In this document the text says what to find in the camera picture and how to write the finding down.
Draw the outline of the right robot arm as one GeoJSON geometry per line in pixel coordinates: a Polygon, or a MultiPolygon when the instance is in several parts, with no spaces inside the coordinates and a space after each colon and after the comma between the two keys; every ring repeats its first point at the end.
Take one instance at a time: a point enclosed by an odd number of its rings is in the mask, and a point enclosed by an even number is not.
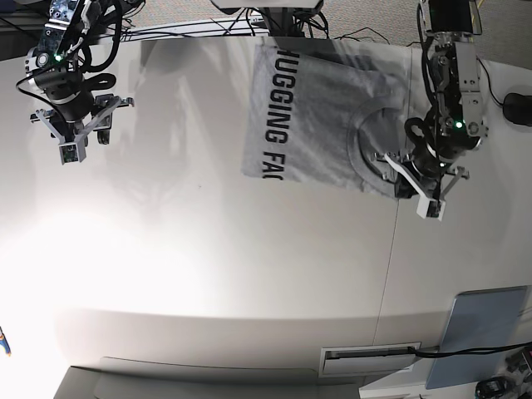
{"type": "Polygon", "coordinates": [[[116,59],[127,14],[141,4],[86,0],[49,5],[49,19],[26,55],[26,76],[16,88],[47,105],[32,113],[30,121],[40,121],[57,140],[63,164],[86,158],[92,132],[100,144],[108,144],[114,111],[135,104],[110,92],[116,76],[107,68],[116,59]]]}

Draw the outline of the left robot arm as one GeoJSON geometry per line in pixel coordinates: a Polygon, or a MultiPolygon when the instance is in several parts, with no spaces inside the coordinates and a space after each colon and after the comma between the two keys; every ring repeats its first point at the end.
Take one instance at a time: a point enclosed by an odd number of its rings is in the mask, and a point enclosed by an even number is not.
{"type": "Polygon", "coordinates": [[[456,162],[487,137],[474,36],[482,33],[474,1],[430,1],[416,11],[421,74],[430,108],[404,123],[403,153],[376,153],[373,159],[395,172],[395,196],[419,197],[417,214],[442,219],[446,196],[468,171],[456,162]]]}

